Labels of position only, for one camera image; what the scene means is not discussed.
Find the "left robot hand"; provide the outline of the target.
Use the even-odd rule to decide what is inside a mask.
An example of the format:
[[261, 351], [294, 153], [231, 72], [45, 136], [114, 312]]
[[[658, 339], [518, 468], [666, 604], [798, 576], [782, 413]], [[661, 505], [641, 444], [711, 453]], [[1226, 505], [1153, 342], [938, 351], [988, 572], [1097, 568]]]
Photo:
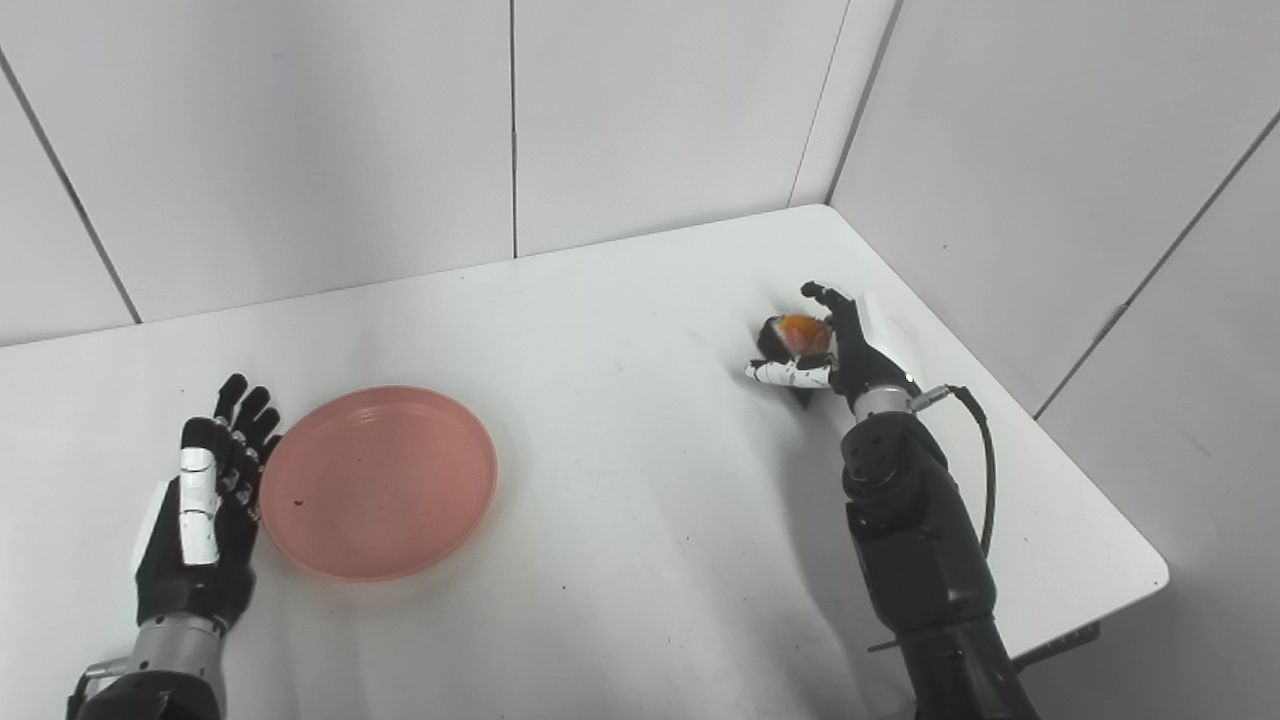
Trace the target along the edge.
[[157, 506], [134, 570], [137, 624], [186, 614], [230, 630], [253, 597], [260, 492], [282, 437], [270, 391], [234, 373], [211, 414], [180, 433], [179, 469]]

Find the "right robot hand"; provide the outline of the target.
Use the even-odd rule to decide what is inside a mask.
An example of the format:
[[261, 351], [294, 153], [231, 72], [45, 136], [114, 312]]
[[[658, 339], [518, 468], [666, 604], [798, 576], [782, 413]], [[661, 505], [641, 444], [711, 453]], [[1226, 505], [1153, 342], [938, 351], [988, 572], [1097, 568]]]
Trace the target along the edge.
[[815, 392], [831, 391], [851, 411], [865, 397], [892, 391], [902, 400], [890, 405], [908, 411], [923, 393], [915, 343], [881, 299], [817, 281], [804, 283], [800, 293], [820, 313], [767, 318], [756, 334], [759, 356], [748, 361], [746, 377], [799, 393], [801, 405]]

